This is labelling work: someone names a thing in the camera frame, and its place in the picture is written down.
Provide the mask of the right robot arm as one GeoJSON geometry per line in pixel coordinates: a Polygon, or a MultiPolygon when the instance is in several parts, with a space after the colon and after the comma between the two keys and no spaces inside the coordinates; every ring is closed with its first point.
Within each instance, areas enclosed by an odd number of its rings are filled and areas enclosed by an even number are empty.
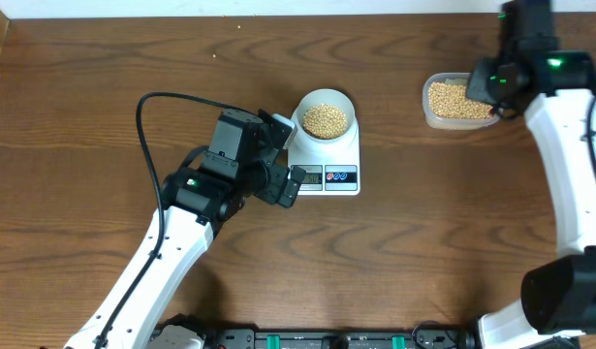
{"type": "Polygon", "coordinates": [[[596,334],[596,68],[563,50],[548,0],[502,5],[499,51],[479,61],[466,96],[504,120],[523,117],[539,148],[556,222],[555,261],[529,271],[520,298],[481,316],[461,348],[576,348],[596,334]]]}

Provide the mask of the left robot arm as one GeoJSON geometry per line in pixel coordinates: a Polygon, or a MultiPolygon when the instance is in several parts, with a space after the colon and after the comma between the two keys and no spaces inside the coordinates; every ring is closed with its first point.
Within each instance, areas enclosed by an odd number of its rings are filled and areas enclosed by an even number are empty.
{"type": "Polygon", "coordinates": [[[278,163],[298,127],[282,115],[224,109],[211,144],[156,182],[159,206],[109,295],[69,348],[145,348],[186,273],[246,198],[291,207],[305,177],[278,163]]]}

